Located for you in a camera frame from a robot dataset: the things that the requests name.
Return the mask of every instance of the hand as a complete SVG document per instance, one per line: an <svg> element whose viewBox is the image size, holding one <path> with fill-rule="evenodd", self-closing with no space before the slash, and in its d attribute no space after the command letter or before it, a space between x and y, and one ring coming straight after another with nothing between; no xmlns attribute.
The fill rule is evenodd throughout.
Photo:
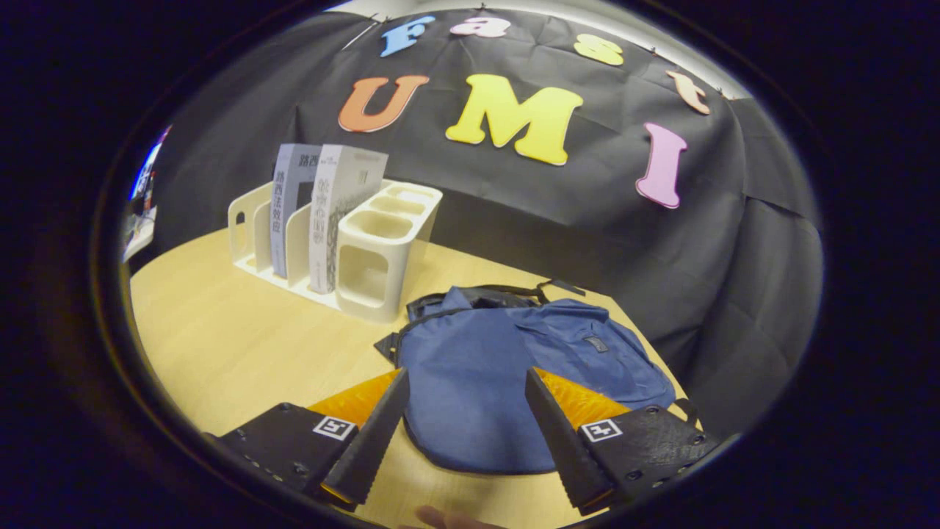
<svg viewBox="0 0 940 529"><path fill-rule="evenodd" d="M491 523L474 520L459 512L441 512L430 505L415 509L417 518L434 529L506 529ZM399 525L399 529L419 529L410 525Z"/></svg>

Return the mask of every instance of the orange letter u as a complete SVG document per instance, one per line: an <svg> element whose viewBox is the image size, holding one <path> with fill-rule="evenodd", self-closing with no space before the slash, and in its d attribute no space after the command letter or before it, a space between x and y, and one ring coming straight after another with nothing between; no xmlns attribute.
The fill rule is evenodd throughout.
<svg viewBox="0 0 940 529"><path fill-rule="evenodd" d="M425 75L403 75L396 79L395 93L385 109L378 114L366 115L366 105L375 90L388 83L385 77L360 79L352 85L352 95L339 111L339 126L350 132L375 132L392 124L415 95L415 90L430 81Z"/></svg>

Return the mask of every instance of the backpack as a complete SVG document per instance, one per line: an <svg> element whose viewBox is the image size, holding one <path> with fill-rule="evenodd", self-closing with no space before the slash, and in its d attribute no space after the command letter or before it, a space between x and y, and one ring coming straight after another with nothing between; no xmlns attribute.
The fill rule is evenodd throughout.
<svg viewBox="0 0 940 529"><path fill-rule="evenodd" d="M529 367L565 377L630 409L668 408L676 394L636 335L607 309L549 301L549 282L452 287L407 305L408 323L375 346L410 374L406 431L434 464L462 472L555 469L525 400Z"/></svg>

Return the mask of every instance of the book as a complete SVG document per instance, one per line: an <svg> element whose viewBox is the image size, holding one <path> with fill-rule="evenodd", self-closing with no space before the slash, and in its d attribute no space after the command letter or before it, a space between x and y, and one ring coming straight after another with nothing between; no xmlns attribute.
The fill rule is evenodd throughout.
<svg viewBox="0 0 940 529"><path fill-rule="evenodd" d="M290 216L310 202L320 163L319 145L285 143L277 151L271 190L271 264L274 273L288 275L284 234Z"/></svg>
<svg viewBox="0 0 940 529"><path fill-rule="evenodd" d="M310 205L310 289L336 286L339 221L379 192L388 154L346 145L323 145Z"/></svg>

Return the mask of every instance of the black cloth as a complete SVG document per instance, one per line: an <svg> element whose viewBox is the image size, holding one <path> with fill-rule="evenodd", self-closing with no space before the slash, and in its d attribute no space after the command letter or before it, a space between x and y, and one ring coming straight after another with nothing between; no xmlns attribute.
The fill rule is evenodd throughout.
<svg viewBox="0 0 940 529"><path fill-rule="evenodd" d="M505 10L436 11L413 46L388 57L381 35L423 14L376 24L330 13L261 45L209 83L173 121L155 163L157 252L224 228L228 204L271 179L280 143L341 143L388 152L386 177L444 191L432 241L610 295L726 436L783 387L805 348L822 291L819 214L799 159L753 100L729 102L660 56L556 17ZM505 37L459 37L473 16L508 20ZM351 42L363 30L368 30ZM580 56L589 33L623 49L610 66ZM679 97L666 71L689 75L712 110ZM584 98L556 167L445 137L474 73L509 79L518 100L545 87ZM427 75L382 130L344 131L353 83L387 77L366 108L381 111L402 75ZM650 154L644 122L685 139L678 209L639 196Z"/></svg>

